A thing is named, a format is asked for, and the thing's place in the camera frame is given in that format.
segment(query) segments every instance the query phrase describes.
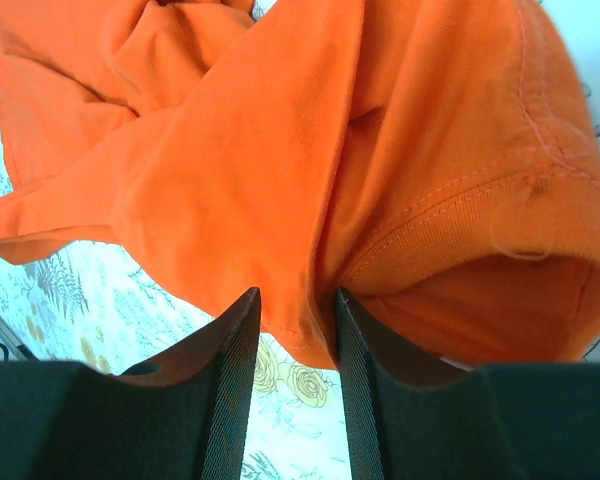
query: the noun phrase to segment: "stitching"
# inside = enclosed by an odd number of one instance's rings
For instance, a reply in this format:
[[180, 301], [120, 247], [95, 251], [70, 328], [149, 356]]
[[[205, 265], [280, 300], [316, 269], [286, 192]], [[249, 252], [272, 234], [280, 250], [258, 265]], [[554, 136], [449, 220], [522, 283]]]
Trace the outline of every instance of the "stitching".
[[[303, 333], [298, 333], [298, 332], [296, 332], [294, 330], [288, 330], [286, 328], [278, 327], [276, 325], [270, 325], [270, 324], [267, 324], [267, 323], [262, 323], [261, 325], [264, 328], [266, 328], [267, 330], [276, 330], [278, 332], [289, 333], [289, 334], [293, 335], [294, 337], [299, 337], [299, 338], [302, 338], [302, 339], [304, 339], [304, 338], [311, 338], [312, 337], [312, 335], [305, 335]], [[313, 348], [313, 347], [316, 347], [316, 346], [319, 346], [319, 345], [320, 345], [319, 343], [313, 342], [313, 343], [306, 344], [306, 346], [297, 346], [297, 347], [294, 346], [293, 348], [306, 349], [306, 348]]]
[[522, 18], [522, 7], [520, 6], [520, 0], [514, 0], [513, 4], [515, 6], [516, 18], [518, 20], [518, 28], [520, 29], [520, 42], [522, 43], [521, 49], [520, 49], [521, 59], [520, 59], [520, 78], [518, 80], [518, 101], [520, 103], [520, 108], [522, 109], [523, 115], [526, 118], [527, 123], [531, 126], [531, 129], [533, 130], [536, 138], [538, 139], [540, 144], [544, 147], [544, 149], [547, 151], [547, 154], [551, 158], [555, 159], [555, 157], [553, 155], [551, 155], [551, 153], [549, 153], [549, 145], [547, 145], [547, 142], [546, 142], [544, 136], [542, 135], [542, 133], [540, 132], [540, 129], [539, 129], [537, 123], [535, 122], [535, 120], [533, 118], [531, 118], [531, 115], [529, 114], [527, 105], [525, 104], [525, 101], [523, 99], [525, 83], [526, 83], [526, 76], [527, 76], [526, 75], [527, 74], [527, 61], [529, 59], [529, 55], [528, 55], [529, 39], [527, 36], [527, 28], [526, 28], [525, 23]]
[[404, 230], [401, 234], [399, 235], [395, 235], [391, 240], [389, 240], [388, 242], [386, 242], [381, 249], [379, 249], [376, 253], [374, 253], [373, 255], [371, 255], [371, 257], [369, 259], [367, 259], [367, 261], [365, 261], [353, 274], [351, 275], [346, 275], [345, 279], [348, 279], [349, 281], [355, 280], [356, 278], [358, 278], [360, 276], [360, 274], [364, 271], [364, 269], [373, 261], [375, 260], [378, 255], [380, 255], [384, 250], [386, 250], [387, 248], [389, 248], [391, 245], [393, 245], [396, 241], [398, 241], [399, 239], [401, 239], [405, 233], [410, 232], [411, 230], [418, 228], [419, 226], [428, 223], [429, 221], [433, 220], [436, 217], [439, 217], [440, 215], [442, 215], [445, 212], [448, 212], [450, 210], [453, 210], [454, 208], [458, 207], [459, 205], [462, 205], [463, 203], [468, 202], [469, 200], [472, 200], [474, 198], [478, 198], [481, 197], [482, 195], [494, 190], [496, 187], [487, 187], [487, 188], [483, 188], [477, 192], [474, 192], [468, 196], [466, 196], [465, 198], [462, 198], [460, 200], [457, 200], [451, 204], [449, 204], [448, 206], [444, 207], [441, 210], [436, 210], [433, 213], [425, 216], [423, 219], [419, 220], [418, 222], [409, 225], [409, 227]]
[[[583, 176], [582, 172], [579, 172], [579, 171], [577, 171], [576, 173], [569, 173], [569, 172], [548, 173], [545, 175], [540, 175], [540, 176], [536, 177], [536, 179], [540, 180], [540, 179], [548, 179], [548, 178], [553, 178], [553, 177], [565, 177], [565, 178], [577, 178], [577, 179], [585, 178], [586, 180], [590, 180], [586, 175]], [[391, 245], [393, 245], [396, 241], [403, 238], [404, 235], [407, 234], [408, 232], [410, 232], [411, 230], [414, 230], [414, 229], [420, 227], [421, 225], [424, 225], [425, 223], [430, 222], [434, 218], [436, 218], [450, 210], [453, 210], [454, 208], [462, 205], [463, 203], [466, 203], [472, 199], [481, 197], [482, 195], [484, 195], [492, 190], [498, 190], [505, 185], [508, 185], [508, 183], [483, 188], [477, 192], [467, 195], [464, 198], [454, 201], [451, 204], [447, 205], [446, 207], [444, 207], [440, 210], [436, 210], [435, 212], [425, 216], [423, 219], [419, 220], [418, 222], [416, 222], [412, 225], [409, 225], [406, 230], [402, 230], [399, 234], [394, 235], [394, 237], [391, 240], [389, 240], [388, 242], [383, 244], [382, 248], [378, 249], [373, 255], [371, 255], [371, 257], [369, 257], [354, 273], [345, 275], [344, 279], [347, 281], [353, 281], [356, 278], [358, 278], [362, 274], [362, 272], [369, 266], [369, 264], [371, 262], [373, 262], [373, 260], [375, 260], [380, 254], [382, 254], [382, 252], [384, 252], [387, 248], [389, 248]]]
[[[508, 155], [506, 155], [504, 158], [511, 158], [511, 157], [515, 157], [515, 156], [521, 156], [523, 154], [526, 153], [530, 153], [530, 152], [536, 152], [538, 150], [543, 150], [545, 151], [546, 149], [544, 147], [528, 147], [522, 150], [518, 150], [514, 153], [510, 153]], [[565, 154], [565, 158], [580, 158], [580, 157], [584, 157], [589, 155], [589, 153], [567, 153]], [[476, 170], [474, 170], [471, 173], [467, 173], [461, 177], [455, 178], [453, 180], [450, 180], [448, 183], [446, 183], [445, 185], [443, 185], [442, 187], [438, 187], [437, 189], [435, 189], [434, 191], [428, 193], [427, 195], [425, 195], [424, 197], [422, 197], [420, 200], [412, 203], [411, 205], [405, 207], [404, 209], [400, 210], [399, 212], [397, 212], [396, 214], [394, 214], [393, 216], [389, 217], [387, 220], [383, 221], [380, 225], [378, 225], [376, 228], [374, 228], [371, 233], [369, 233], [365, 239], [363, 240], [362, 244], [366, 244], [368, 243], [371, 238], [373, 238], [373, 236], [378, 233], [379, 230], [381, 230], [382, 228], [386, 227], [388, 224], [390, 224], [391, 222], [397, 220], [398, 218], [402, 217], [403, 215], [409, 213], [411, 210], [413, 210], [416, 207], [419, 207], [420, 205], [422, 205], [423, 203], [425, 203], [427, 200], [431, 199], [432, 197], [442, 193], [443, 191], [447, 190], [448, 188], [458, 184], [458, 183], [462, 183], [465, 180], [468, 180], [471, 177], [475, 177], [476, 175], [479, 175], [481, 173], [486, 172], [487, 170], [490, 170], [494, 167], [496, 167], [500, 161], [502, 159], [498, 159], [498, 160], [494, 160], [493, 162], [490, 162]]]
[[[522, 108], [523, 114], [524, 114], [525, 118], [527, 119], [527, 122], [533, 129], [536, 138], [538, 139], [540, 144], [544, 147], [549, 158], [551, 158], [558, 165], [560, 165], [564, 168], [567, 168], [569, 170], [572, 170], [574, 172], [577, 172], [578, 175], [580, 175], [582, 178], [587, 179], [596, 189], [600, 190], [600, 182], [598, 180], [596, 180], [590, 173], [582, 170], [581, 168], [579, 168], [575, 165], [568, 164], [566, 162], [561, 161], [558, 158], [558, 156], [555, 155], [554, 151], [557, 148], [556, 147], [551, 148], [548, 145], [546, 139], [544, 138], [544, 136], [542, 135], [542, 132], [540, 131], [538, 122], [536, 122], [533, 119], [533, 117], [529, 114], [529, 110], [527, 109], [527, 106], [523, 99], [523, 94], [524, 94], [524, 89], [525, 89], [526, 72], [527, 72], [529, 40], [528, 40], [528, 36], [527, 36], [527, 29], [526, 29], [525, 23], [523, 21], [523, 13], [522, 13], [522, 7], [520, 4], [520, 0], [514, 0], [513, 3], [515, 5], [516, 16], [518, 19], [518, 28], [520, 29], [520, 37], [521, 37], [521, 42], [522, 42], [522, 53], [521, 53], [522, 60], [521, 60], [521, 66], [520, 66], [520, 79], [518, 82], [518, 99], [519, 99], [520, 107]], [[555, 122], [557, 122], [559, 124], [566, 125], [572, 132], [578, 133], [578, 135], [581, 136], [581, 139], [583, 138], [583, 136], [585, 139], [587, 139], [587, 136], [582, 131], [577, 129], [575, 126], [569, 124], [568, 122], [565, 122], [564, 120], [558, 119], [554, 115], [553, 111], [551, 110], [551, 107], [549, 106], [549, 102], [548, 102], [547, 95], [546, 95], [547, 42], [546, 42], [546, 39], [543, 34], [539, 35], [539, 40], [542, 45], [542, 48], [541, 48], [542, 49], [542, 57], [541, 57], [542, 65], [541, 65], [541, 71], [540, 71], [540, 73], [541, 73], [541, 75], [540, 75], [540, 98], [542, 100], [542, 104], [551, 119], [553, 119]], [[562, 158], [570, 159], [570, 158], [575, 158], [575, 157], [562, 155]]]

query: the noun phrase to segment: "seam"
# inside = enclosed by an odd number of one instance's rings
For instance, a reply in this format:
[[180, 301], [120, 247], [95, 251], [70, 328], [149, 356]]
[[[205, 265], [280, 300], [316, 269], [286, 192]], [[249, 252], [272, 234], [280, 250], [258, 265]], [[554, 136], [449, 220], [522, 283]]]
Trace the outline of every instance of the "seam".
[[[409, 225], [406, 229], [402, 230], [402, 232], [400, 232], [400, 234], [394, 235], [394, 237], [391, 240], [389, 240], [388, 242], [384, 243], [381, 248], [379, 248], [364, 263], [362, 263], [360, 265], [360, 267], [358, 267], [355, 271], [353, 271], [353, 273], [351, 273], [351, 271], [353, 270], [353, 269], [351, 269], [349, 271], [349, 273], [345, 274], [342, 277], [343, 279], [340, 281], [340, 283], [344, 284], [344, 282], [346, 282], [346, 281], [353, 281], [356, 278], [358, 278], [362, 274], [362, 272], [369, 266], [369, 264], [371, 262], [373, 262], [373, 260], [375, 260], [380, 254], [382, 254], [382, 252], [384, 252], [387, 248], [389, 248], [391, 245], [393, 245], [396, 241], [398, 241], [401, 238], [403, 238], [406, 233], [408, 233], [408, 232], [410, 232], [410, 231], [412, 231], [412, 230], [414, 230], [414, 229], [416, 229], [416, 228], [418, 228], [418, 227], [420, 227], [420, 226], [422, 226], [422, 225], [430, 222], [434, 218], [439, 217], [440, 215], [442, 215], [442, 214], [444, 214], [446, 212], [449, 212], [449, 211], [451, 211], [451, 210], [459, 207], [460, 205], [462, 205], [462, 204], [464, 204], [464, 203], [466, 203], [466, 202], [468, 202], [470, 200], [473, 200], [475, 198], [481, 197], [481, 196], [483, 196], [483, 195], [485, 195], [485, 194], [487, 194], [487, 193], [489, 193], [491, 191], [500, 190], [500, 189], [504, 188], [505, 186], [508, 186], [511, 183], [512, 180], [516, 180], [519, 177], [524, 177], [527, 174], [528, 174], [528, 172], [523, 172], [523, 173], [519, 173], [519, 174], [516, 174], [516, 175], [512, 175], [510, 177], [506, 177], [505, 179], [496, 180], [495, 182], [500, 182], [502, 180], [505, 180], [505, 181], [502, 182], [502, 183], [500, 183], [500, 184], [498, 184], [498, 185], [495, 185], [495, 186], [487, 186], [485, 188], [478, 187], [479, 190], [477, 190], [477, 191], [475, 191], [473, 193], [470, 193], [469, 195], [464, 196], [463, 198], [459, 198], [458, 200], [456, 200], [456, 201], [454, 201], [454, 202], [446, 205], [444, 208], [435, 209], [434, 211], [431, 211], [424, 218], [418, 220], [417, 222]], [[583, 179], [583, 176], [580, 173], [572, 173], [572, 172], [568, 172], [568, 171], [567, 172], [553, 172], [553, 173], [548, 173], [548, 174], [541, 175], [541, 176], [536, 177], [536, 178], [539, 178], [539, 179], [548, 179], [548, 178], [553, 178], [553, 177], [576, 178], [576, 179], [580, 179], [580, 180]], [[397, 226], [393, 230], [387, 232], [387, 234], [383, 238], [386, 238], [387, 236], [391, 235], [393, 232], [395, 232], [396, 230], [398, 230], [398, 229], [400, 229], [400, 228], [402, 228], [404, 226], [405, 226], [405, 224]]]
[[[269, 325], [267, 323], [263, 323], [261, 325], [267, 330], [276, 330], [278, 332], [289, 333], [289, 334], [293, 335], [294, 337], [297, 337], [300, 339], [311, 338], [310, 335], [304, 335], [302, 333], [294, 332], [293, 330], [287, 330], [286, 328], [276, 327], [275, 325]], [[306, 350], [306, 349], [314, 348], [317, 346], [320, 346], [320, 344], [318, 342], [304, 343], [303, 345], [297, 345], [297, 346], [296, 345], [288, 345], [289, 348], [293, 348], [296, 350]]]
[[[472, 177], [475, 177], [481, 173], [484, 173], [488, 170], [491, 170], [494, 167], [497, 167], [501, 161], [503, 159], [509, 159], [512, 157], [517, 157], [517, 156], [522, 156], [524, 154], [527, 153], [531, 153], [531, 152], [536, 152], [536, 151], [545, 151], [546, 149], [544, 147], [529, 147], [529, 148], [524, 148], [522, 150], [518, 150], [514, 153], [510, 153], [506, 156], [504, 156], [503, 158], [500, 158], [498, 160], [494, 160], [492, 162], [489, 162], [488, 164], [470, 172], [467, 173], [465, 175], [462, 175], [461, 177], [455, 178], [453, 180], [450, 180], [449, 182], [447, 182], [446, 184], [444, 184], [441, 187], [436, 188], [435, 190], [433, 190], [432, 192], [429, 192], [427, 195], [425, 195], [424, 197], [420, 198], [419, 200], [413, 202], [412, 204], [408, 205], [407, 207], [403, 208], [402, 210], [400, 210], [399, 212], [397, 212], [396, 214], [392, 215], [391, 217], [389, 217], [387, 220], [384, 220], [380, 225], [378, 225], [377, 227], [375, 227], [363, 240], [362, 244], [366, 244], [368, 243], [374, 236], [376, 233], [378, 233], [379, 230], [382, 230], [384, 227], [386, 227], [387, 225], [389, 225], [390, 223], [394, 222], [395, 220], [397, 220], [398, 218], [402, 217], [403, 215], [406, 215], [408, 213], [410, 213], [412, 210], [414, 210], [415, 208], [419, 207], [420, 205], [422, 205], [423, 203], [425, 203], [427, 200], [430, 200], [431, 198], [439, 195], [440, 193], [444, 192], [445, 190], [459, 184], [462, 183]], [[580, 158], [580, 157], [585, 157], [590, 155], [588, 152], [585, 153], [579, 153], [579, 152], [574, 152], [574, 153], [566, 153], [565, 154], [565, 158]]]
[[[520, 78], [518, 81], [518, 100], [519, 100], [520, 108], [522, 109], [523, 115], [526, 118], [527, 123], [533, 130], [537, 140], [543, 146], [547, 155], [549, 156], [549, 158], [551, 158], [554, 161], [554, 163], [557, 163], [564, 168], [568, 168], [570, 170], [578, 172], [580, 175], [583, 176], [583, 178], [589, 179], [589, 181], [594, 186], [596, 186], [596, 188], [600, 189], [600, 182], [598, 180], [596, 180], [590, 173], [576, 167], [575, 165], [567, 164], [566, 162], [561, 161], [561, 159], [555, 154], [555, 150], [557, 150], [557, 151], [561, 150], [560, 147], [558, 147], [556, 145], [555, 147], [551, 148], [549, 146], [547, 139], [544, 137], [544, 135], [542, 134], [542, 132], [540, 130], [539, 123], [536, 122], [534, 120], [534, 118], [531, 116], [531, 114], [529, 113], [529, 109], [523, 98], [524, 91], [525, 91], [525, 84], [526, 84], [526, 76], [527, 76], [527, 71], [528, 71], [527, 67], [528, 67], [528, 60], [529, 60], [529, 37], [528, 37], [526, 24], [523, 19], [523, 10], [522, 10], [522, 6], [521, 6], [521, 2], [520, 2], [520, 0], [513, 0], [513, 4], [515, 6], [516, 17], [518, 20], [518, 28], [520, 29], [520, 41], [522, 44]], [[541, 69], [540, 69], [540, 99], [541, 99], [542, 106], [544, 107], [549, 118], [554, 120], [556, 123], [559, 123], [563, 126], [567, 126], [572, 132], [578, 134], [578, 136], [580, 136], [581, 140], [587, 139], [588, 137], [586, 136], [586, 134], [584, 134], [584, 132], [582, 132], [575, 126], [571, 125], [569, 122], [558, 119], [555, 116], [555, 114], [553, 113], [553, 111], [551, 110], [551, 107], [549, 106], [549, 101], [547, 99], [547, 94], [546, 94], [546, 88], [547, 88], [547, 81], [546, 81], [547, 42], [546, 42], [546, 38], [545, 38], [544, 34], [538, 35], [538, 39], [540, 41], [541, 52], [542, 52], [541, 53]], [[573, 158], [573, 157], [567, 157], [565, 155], [561, 155], [561, 157], [562, 157], [562, 159], [565, 159], [565, 160], [568, 158]]]
[[361, 0], [357, 0], [357, 9], [355, 10], [356, 18], [352, 19], [352, 25], [355, 26], [356, 29], [356, 40], [353, 45], [351, 51], [346, 51], [345, 57], [351, 55], [351, 58], [347, 59], [347, 69], [348, 74], [350, 74], [350, 78], [348, 79], [348, 85], [346, 88], [345, 96], [342, 98], [343, 104], [346, 106], [346, 115], [342, 117], [340, 120], [341, 124], [338, 127], [338, 142], [336, 151], [331, 153], [331, 158], [329, 159], [329, 163], [331, 165], [331, 174], [329, 175], [327, 185], [325, 185], [326, 193], [325, 197], [321, 201], [319, 218], [317, 225], [314, 227], [317, 228], [317, 232], [312, 235], [310, 241], [310, 250], [308, 255], [309, 265], [307, 270], [307, 304], [309, 307], [309, 312], [314, 317], [320, 316], [320, 308], [318, 306], [318, 302], [316, 299], [315, 285], [316, 285], [316, 258], [318, 256], [318, 250], [320, 245], [324, 241], [324, 232], [325, 232], [325, 220], [329, 215], [329, 211], [331, 209], [331, 204], [333, 200], [333, 186], [335, 185], [336, 178], [338, 177], [338, 168], [342, 164], [342, 149], [345, 142], [346, 132], [348, 129], [348, 122], [351, 117], [351, 108], [353, 105], [353, 96], [356, 87], [356, 78], [357, 78], [357, 69], [360, 66], [360, 50], [362, 48], [362, 36], [364, 32], [364, 26], [366, 23], [366, 9]]

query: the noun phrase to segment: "orange shirt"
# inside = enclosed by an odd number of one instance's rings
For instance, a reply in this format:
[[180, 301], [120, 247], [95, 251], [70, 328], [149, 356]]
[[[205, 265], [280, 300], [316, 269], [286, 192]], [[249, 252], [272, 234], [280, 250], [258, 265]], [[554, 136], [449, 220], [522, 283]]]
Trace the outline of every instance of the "orange shirt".
[[533, 0], [0, 0], [0, 255], [123, 245], [332, 367], [334, 289], [465, 363], [600, 332], [600, 152]]

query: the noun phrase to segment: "floral bedsheet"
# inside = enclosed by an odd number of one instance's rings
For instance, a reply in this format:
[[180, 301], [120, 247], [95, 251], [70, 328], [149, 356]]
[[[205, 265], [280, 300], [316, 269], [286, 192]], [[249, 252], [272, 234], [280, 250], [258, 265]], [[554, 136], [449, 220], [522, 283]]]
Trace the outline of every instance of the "floral bedsheet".
[[[600, 0], [538, 1], [574, 58], [600, 142]], [[257, 4], [254, 16], [272, 3]], [[0, 141], [0, 196], [10, 191]], [[123, 248], [94, 242], [24, 266], [0, 259], [0, 314], [39, 358], [112, 373], [211, 320], [159, 287]], [[587, 360], [600, 361], [600, 338]], [[242, 477], [351, 478], [338, 374], [295, 362], [268, 334], [260, 338]]]

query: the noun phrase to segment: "orange fabric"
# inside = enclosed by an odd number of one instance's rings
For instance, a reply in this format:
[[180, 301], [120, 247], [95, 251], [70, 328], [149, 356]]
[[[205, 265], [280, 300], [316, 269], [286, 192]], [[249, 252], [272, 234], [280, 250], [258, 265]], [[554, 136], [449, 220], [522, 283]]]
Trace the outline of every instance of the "orange fabric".
[[334, 365], [331, 301], [465, 363], [600, 332], [600, 152], [534, 0], [0, 0], [0, 255], [116, 242]]

